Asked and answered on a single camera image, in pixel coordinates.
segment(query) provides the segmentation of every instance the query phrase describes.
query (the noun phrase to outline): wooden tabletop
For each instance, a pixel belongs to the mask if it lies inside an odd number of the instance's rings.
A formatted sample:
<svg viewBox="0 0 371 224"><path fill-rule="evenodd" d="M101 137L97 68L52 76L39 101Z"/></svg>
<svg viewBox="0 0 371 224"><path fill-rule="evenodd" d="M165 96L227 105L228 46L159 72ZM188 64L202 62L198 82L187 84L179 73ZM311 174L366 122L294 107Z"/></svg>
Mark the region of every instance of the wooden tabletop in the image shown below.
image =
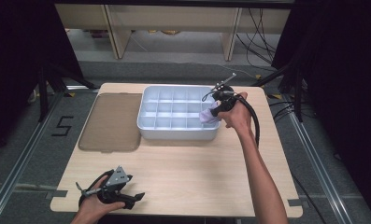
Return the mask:
<svg viewBox="0 0 371 224"><path fill-rule="evenodd" d="M99 93L142 93L149 84L106 83ZM302 216L278 132L264 91L257 87L233 87L246 91L261 126L260 152L282 197L288 217ZM133 152L101 153L82 151L76 144L58 190L66 197L53 198L56 212L77 212L80 191L75 182L88 188L103 172L121 165L133 179L121 191L136 195L145 192L132 210L113 213L201 217L254 217L246 165L235 130L221 123L212 141L159 141L141 138Z"/></svg>

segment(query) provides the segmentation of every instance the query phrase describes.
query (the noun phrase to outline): tray compartment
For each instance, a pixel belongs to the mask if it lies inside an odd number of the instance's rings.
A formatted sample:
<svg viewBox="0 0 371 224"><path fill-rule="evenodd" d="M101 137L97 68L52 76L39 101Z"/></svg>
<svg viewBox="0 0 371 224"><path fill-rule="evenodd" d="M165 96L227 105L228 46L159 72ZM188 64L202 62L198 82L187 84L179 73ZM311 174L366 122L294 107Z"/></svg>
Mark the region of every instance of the tray compartment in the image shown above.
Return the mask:
<svg viewBox="0 0 371 224"><path fill-rule="evenodd" d="M212 140L220 123L202 124L201 111L214 99L206 86L149 86L144 90L137 126L146 139Z"/></svg>

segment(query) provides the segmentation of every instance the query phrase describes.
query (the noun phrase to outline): floor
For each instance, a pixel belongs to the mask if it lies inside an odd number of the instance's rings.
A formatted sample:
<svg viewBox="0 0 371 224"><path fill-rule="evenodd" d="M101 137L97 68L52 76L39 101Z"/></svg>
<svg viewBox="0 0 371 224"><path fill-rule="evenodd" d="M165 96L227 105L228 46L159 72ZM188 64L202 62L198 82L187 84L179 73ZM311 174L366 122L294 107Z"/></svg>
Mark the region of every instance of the floor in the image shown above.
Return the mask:
<svg viewBox="0 0 371 224"><path fill-rule="evenodd" d="M94 66L94 63L105 63L108 66L127 63L136 63L142 66L143 63L148 63L149 69L155 69L155 71L159 68L154 68L154 64L166 64L167 69L170 69L170 67L175 69L179 66L194 67L196 65L203 67L207 64L209 69L220 68L220 72L228 74L228 76L235 70L238 74L243 75L243 79L247 78L252 83L256 80L257 75L266 76L270 73L265 69L271 69L266 61L247 53L238 39L235 42L232 60L226 62L223 59L220 35L214 33L180 32L176 35L165 35L161 32L135 31L132 33L124 57L120 60L114 59L107 37L92 38L89 32L82 30L69 30L67 34L79 63L85 70ZM245 43L250 42L246 34L239 34L239 36ZM259 38L256 38L255 41L260 46L264 44ZM279 35L266 36L266 42L273 47L277 45L278 41ZM253 48L266 58L269 57L266 50ZM108 76L95 77L91 71L95 72L95 68L94 70L87 69L87 72L85 72L91 80L95 78L95 81L98 82L114 79ZM217 80L212 77L211 80L207 81L213 84L220 79ZM285 97L279 95L277 91L279 82L280 78L265 86L265 92L269 95L269 104L279 103L283 101L279 98ZM58 181L60 181L61 173L64 171L71 154L71 148L58 151L51 149L60 148L61 145L70 145L77 141L82 124L88 114L87 110L80 111L77 110L77 107L90 108L95 94L80 93L77 97L77 101L70 97L64 97L57 106L56 111L59 112L51 115L51 122L43 130L41 140L37 142L37 150L32 155L31 160L25 164L23 174L19 178L16 188L6 207L1 211L0 223L61 223L68 222L73 217L74 214L71 213L51 212L49 204L51 194ZM280 140L304 208L304 214L299 218L292 218L290 222L347 223L340 220L340 216L335 214L333 204L330 203L319 176L313 168L313 162L306 153L305 143L300 140L299 134L294 128L294 118L291 117L293 114L280 113L283 108L284 105L272 105L272 116L277 115L276 125ZM302 112L304 114L305 130L312 139L313 147L316 148L324 164L324 169L330 176L332 185L338 192L342 203L345 204L351 222L371 223L371 213L347 173L346 167L343 166L340 159L334 156L335 149L330 144L329 137L326 136L318 118L316 118L312 105L303 105ZM52 134L57 132L57 129L54 128L60 117L69 114L76 114L71 120L73 132L62 142L58 141L57 138L51 138ZM12 168L16 165L23 149L28 146L28 139L33 136L34 130L37 128L37 118L38 101L30 104L23 111L23 119L16 124L11 135L7 137L7 144L0 148L0 186L7 181L6 177L12 172ZM19 206L24 202L27 202L29 206ZM246 224L255 222L255 218L252 217L240 217L236 221L236 223Z"/></svg>

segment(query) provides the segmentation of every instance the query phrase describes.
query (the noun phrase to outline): black cable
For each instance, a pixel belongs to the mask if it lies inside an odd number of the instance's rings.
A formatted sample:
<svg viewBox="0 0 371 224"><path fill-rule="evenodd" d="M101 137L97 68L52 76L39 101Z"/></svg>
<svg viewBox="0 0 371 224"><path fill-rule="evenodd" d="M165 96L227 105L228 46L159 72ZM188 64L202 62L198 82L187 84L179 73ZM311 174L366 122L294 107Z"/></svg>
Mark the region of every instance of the black cable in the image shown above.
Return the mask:
<svg viewBox="0 0 371 224"><path fill-rule="evenodd" d="M296 181L296 183L298 184L298 186L302 189L302 191L305 193L305 195L307 196L307 199L310 201L310 203L313 205L314 209L316 210L317 214L319 215L322 223L326 224L327 222L325 221L324 217L322 216L319 208L317 207L316 204L314 204L313 200L311 200L310 196L308 195L307 191L305 190L304 186L301 184L301 182L298 180L298 178L296 178L296 176L293 174L293 172L290 170L290 173L291 173L291 176L293 177L293 179Z"/></svg>
<svg viewBox="0 0 371 224"><path fill-rule="evenodd" d="M255 25L255 29L256 29L256 33L255 34L258 34L260 36L260 38L262 39L262 41L264 42L264 45L266 46L266 51L268 53L269 56L271 56L271 53L270 53L270 49L269 47L271 47L272 49L276 50L275 48L273 48L271 45L269 45L267 42L266 42L266 39L264 38L264 35L261 35L261 32L259 31L259 25L257 25L254 17L252 16L252 13L251 13L251 10L249 9L249 14L252 18L252 22L254 23ZM263 12L260 10L260 24L262 25L262 28L264 27L264 24L263 24L263 20L262 20L262 16L263 16Z"/></svg>
<svg viewBox="0 0 371 224"><path fill-rule="evenodd" d="M288 110L285 114L282 114L281 117L279 117L278 119L275 120L275 123L277 123L279 120L283 119L284 117L286 117L287 115L293 113L295 110Z"/></svg>
<svg viewBox="0 0 371 224"><path fill-rule="evenodd" d="M261 58L262 60L264 60L265 62L271 64L272 62L269 61L268 59L266 59L262 54L258 53L257 51L255 51L254 49L251 49L250 48L250 43L248 45L246 45L243 40L240 38L240 36L238 34L236 34L238 40L240 40L240 42L243 44L243 46L246 48L246 50L248 51L251 51L253 54L255 54L256 56L258 56L259 58Z"/></svg>
<svg viewBox="0 0 371 224"><path fill-rule="evenodd" d="M276 72L275 70L271 70L271 69L267 69L267 68L262 68L262 67L259 67L259 66L256 66L254 64L252 64L249 60L249 51L247 50L246 52L246 59L247 59L247 62L249 63L249 65L251 65L252 67L255 67L255 68L259 68L259 69L262 69L262 70L265 70L265 71L269 71L269 72Z"/></svg>
<svg viewBox="0 0 371 224"><path fill-rule="evenodd" d="M293 106L293 104L291 104L291 105L287 105L286 107L280 109L280 110L278 111L278 113L276 113L276 115L273 117L273 120L275 120L276 117L277 117L278 115L280 115L281 112L283 112L284 110L286 110L286 109L288 109L288 108L290 108L290 107L292 107L292 106Z"/></svg>
<svg viewBox="0 0 371 224"><path fill-rule="evenodd" d="M262 16L264 14L264 9L263 8L260 8L260 20L261 20L261 28L262 28L262 34L264 36L264 21L262 20ZM266 41L266 38L264 37L264 43L266 44L266 47L269 49L272 48L274 50L276 50L275 48L273 48L269 43L267 43Z"/></svg>
<svg viewBox="0 0 371 224"><path fill-rule="evenodd" d="M260 8L260 22L261 22L261 29L262 29L262 36L260 33L260 38L264 41L264 45L266 46L267 55L269 55L270 60L273 61L272 53L270 52L270 49L267 46L266 38L264 37L264 21L262 20L263 14L264 14L264 11Z"/></svg>
<svg viewBox="0 0 371 224"><path fill-rule="evenodd" d="M254 126L255 126L255 143L257 144L257 146L259 146L261 130L260 130L259 120L258 120L257 114L255 113L254 108L252 108L252 106L249 104L249 102L247 102L243 97L241 97L241 96L240 97L232 96L232 97L237 99L237 101L239 101L241 104L243 104L249 110L250 115L251 115L251 117L254 121Z"/></svg>
<svg viewBox="0 0 371 224"><path fill-rule="evenodd" d="M272 106L272 105L281 105L281 104L293 104L293 102L292 101L283 101L283 102L273 103L273 104L271 104L269 106Z"/></svg>

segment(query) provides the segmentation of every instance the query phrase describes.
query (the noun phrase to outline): metal frame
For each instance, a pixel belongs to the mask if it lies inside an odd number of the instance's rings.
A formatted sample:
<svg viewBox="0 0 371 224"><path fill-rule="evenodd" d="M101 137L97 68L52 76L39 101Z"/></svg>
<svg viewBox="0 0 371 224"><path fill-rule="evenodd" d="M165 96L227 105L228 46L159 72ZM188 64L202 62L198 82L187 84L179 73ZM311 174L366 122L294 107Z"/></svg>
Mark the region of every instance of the metal frame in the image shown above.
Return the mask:
<svg viewBox="0 0 371 224"><path fill-rule="evenodd" d="M50 110L47 113L46 117L38 122L36 128L28 140L27 145L25 146L24 150L22 151L21 155L17 159L15 165L13 166L10 174L8 175L7 179L5 180L4 184L0 188L0 216L7 204L7 201L10 198L11 193L16 187L17 182L19 181L22 173L24 172L29 160L33 156L34 151L36 150L36 146L46 129L46 126L49 124L51 114L53 113L54 109L63 98L63 92L56 92L53 96L53 99L50 103Z"/></svg>
<svg viewBox="0 0 371 224"><path fill-rule="evenodd" d="M286 94L283 94L283 100L291 101L290 97ZM310 159L316 176L321 183L321 187L324 190L331 207L333 208L337 221L339 223L353 223L350 218L349 211L343 203L333 181L331 180L331 177L328 175L328 172L325 169L322 160L320 159L319 153L317 152L316 148L314 148L303 122L300 122L294 113L290 114L290 118L293 122L293 127L301 139L305 152Z"/></svg>

